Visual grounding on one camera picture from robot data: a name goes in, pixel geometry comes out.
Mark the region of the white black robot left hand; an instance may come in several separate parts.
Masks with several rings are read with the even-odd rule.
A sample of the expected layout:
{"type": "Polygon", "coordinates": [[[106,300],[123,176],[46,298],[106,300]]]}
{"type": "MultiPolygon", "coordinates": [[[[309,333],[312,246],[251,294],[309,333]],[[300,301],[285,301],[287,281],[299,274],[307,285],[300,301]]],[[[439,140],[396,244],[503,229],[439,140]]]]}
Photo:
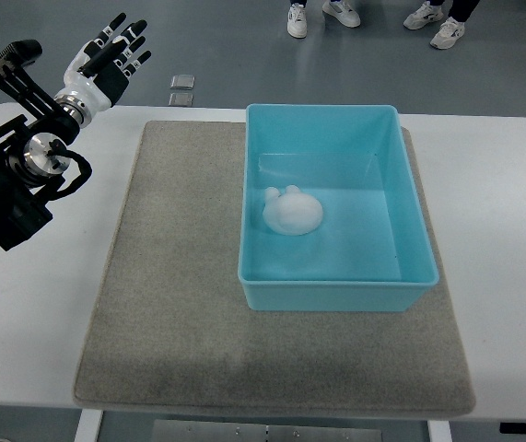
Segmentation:
{"type": "Polygon", "coordinates": [[[116,16],[83,45],[64,72],[64,88],[55,100],[76,109],[84,121],[113,107],[151,56],[149,50],[141,50],[147,22],[125,20],[124,13],[116,16]]]}

